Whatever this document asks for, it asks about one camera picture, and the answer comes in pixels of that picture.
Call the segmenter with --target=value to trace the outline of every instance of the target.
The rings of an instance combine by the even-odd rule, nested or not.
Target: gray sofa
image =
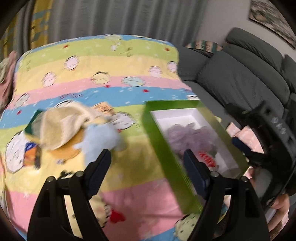
[[[296,63],[240,28],[233,28],[222,51],[211,58],[179,47],[178,74],[222,119],[223,127],[238,123],[224,109],[228,103],[251,110],[266,101],[296,135]],[[291,197],[293,212],[295,195]]]

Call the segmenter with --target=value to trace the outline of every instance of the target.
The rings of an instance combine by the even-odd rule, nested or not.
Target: colorful striped bedsheet
[[[63,40],[25,53],[15,70],[15,92],[0,121],[3,168],[12,223],[26,232],[38,193],[48,176],[84,170],[80,153],[61,165],[41,151],[41,166],[14,174],[5,166],[6,145],[29,123],[37,109],[72,99],[87,106],[107,102],[133,122],[120,135],[127,148],[114,152],[100,192],[126,220],[103,229],[110,240],[175,240],[174,224],[184,216],[142,127],[146,101],[186,99],[193,95],[177,75],[178,51],[170,43],[131,35]]]

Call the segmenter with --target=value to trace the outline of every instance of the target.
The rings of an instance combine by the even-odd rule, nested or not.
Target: cardboard box
[[[231,137],[199,100],[148,101],[142,118],[143,126],[183,213],[201,213],[203,200],[196,196],[182,162],[165,140],[164,133],[169,127],[195,123],[196,129],[202,126],[213,128],[219,136],[215,160],[220,174],[237,178],[248,169],[247,161],[232,145]]]

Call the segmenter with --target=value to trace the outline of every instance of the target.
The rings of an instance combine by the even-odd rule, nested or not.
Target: wall
[[[266,41],[282,55],[288,54],[296,61],[296,51],[273,32],[249,19],[250,0],[208,0],[198,40],[223,44],[227,33],[233,28],[242,28]]]

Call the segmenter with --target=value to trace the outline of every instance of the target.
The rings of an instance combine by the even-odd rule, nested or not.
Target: red heart
[[[125,216],[115,210],[111,210],[110,222],[117,223],[119,221],[124,222],[126,220]]]

